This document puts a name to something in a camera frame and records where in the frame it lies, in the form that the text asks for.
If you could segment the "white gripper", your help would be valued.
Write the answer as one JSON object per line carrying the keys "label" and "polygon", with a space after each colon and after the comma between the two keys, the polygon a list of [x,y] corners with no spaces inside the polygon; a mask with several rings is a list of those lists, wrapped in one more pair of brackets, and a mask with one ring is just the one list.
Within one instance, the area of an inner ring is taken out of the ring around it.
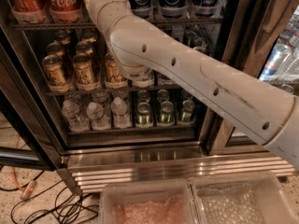
{"label": "white gripper", "polygon": [[128,0],[83,0],[106,41],[124,41],[133,13]]}

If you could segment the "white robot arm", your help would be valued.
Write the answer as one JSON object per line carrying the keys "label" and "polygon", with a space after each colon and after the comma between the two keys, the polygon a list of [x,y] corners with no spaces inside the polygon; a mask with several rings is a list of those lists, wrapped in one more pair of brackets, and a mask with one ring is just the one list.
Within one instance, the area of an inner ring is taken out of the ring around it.
{"label": "white robot arm", "polygon": [[157,71],[254,143],[299,168],[298,98],[191,49],[132,12],[128,0],[83,0],[124,77]]}

